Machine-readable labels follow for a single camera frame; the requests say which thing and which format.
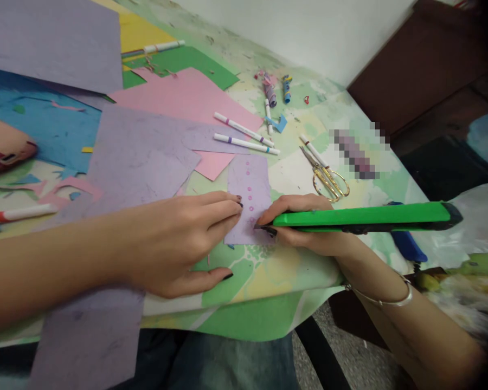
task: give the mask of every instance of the white wall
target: white wall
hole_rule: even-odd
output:
[[[174,0],[208,21],[347,86],[414,0]]]

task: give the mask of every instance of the scissors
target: scissors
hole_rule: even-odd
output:
[[[328,167],[322,166],[319,162],[317,162],[314,158],[311,157],[309,152],[306,151],[303,146],[300,146],[300,149],[302,150],[302,152],[304,152],[304,156],[306,156],[306,158],[309,160],[309,162],[313,166],[313,172],[314,172],[313,186],[314,186],[314,189],[316,190],[316,192],[318,192],[318,195],[325,196],[318,189],[318,186],[316,185],[316,178],[320,179],[320,181],[325,185],[325,187],[327,187],[329,192],[331,192],[334,195],[333,198],[327,197],[329,199],[329,201],[337,202],[340,200],[340,196],[346,197],[349,195],[349,193],[350,193],[349,184],[343,178],[342,175],[340,175],[339,173],[337,173],[335,171],[330,170]],[[343,180],[343,182],[345,183],[345,185],[347,187],[347,191],[345,193],[342,191],[342,189],[340,188],[338,183],[336,183],[336,181],[332,177],[331,173],[334,173],[335,175],[339,176]]]

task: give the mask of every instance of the bangle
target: bangle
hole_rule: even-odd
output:
[[[408,294],[407,294],[407,296],[403,300],[401,300],[399,302],[383,302],[383,301],[380,301],[380,300],[375,300],[375,299],[372,299],[372,298],[368,297],[367,295],[365,295],[361,291],[355,289],[354,287],[352,287],[350,283],[345,283],[344,286],[345,286],[345,289],[347,291],[354,291],[355,293],[360,294],[366,300],[368,300],[368,301],[370,301],[372,303],[375,303],[375,304],[379,305],[380,307],[382,307],[382,306],[396,306],[396,307],[401,307],[401,306],[408,305],[411,302],[411,300],[412,300],[412,285],[410,284],[410,281],[408,279],[406,279],[402,274],[400,274],[396,270],[394,270],[394,272],[396,272],[403,279],[403,281],[405,282],[405,284],[407,285],[407,288],[408,288]]]

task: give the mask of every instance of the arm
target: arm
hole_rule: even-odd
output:
[[[277,200],[257,223],[267,224],[287,211],[330,210],[331,203],[316,195],[287,196]],[[275,227],[278,239],[304,246],[321,255],[335,256],[351,285],[384,302],[398,302],[408,288],[401,277],[356,236],[349,233],[304,233]],[[482,349],[432,302],[413,290],[403,307],[383,306],[358,295],[374,325],[419,388],[458,389],[468,386],[484,358]]]
[[[0,329],[111,283],[165,298],[209,290],[228,268],[190,272],[237,223],[240,197],[176,197],[0,240]]]

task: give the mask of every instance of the dark nail polish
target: dark nail polish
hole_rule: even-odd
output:
[[[261,229],[265,230],[271,236],[271,238],[277,236],[277,231],[275,229],[273,229],[272,227],[262,226]]]

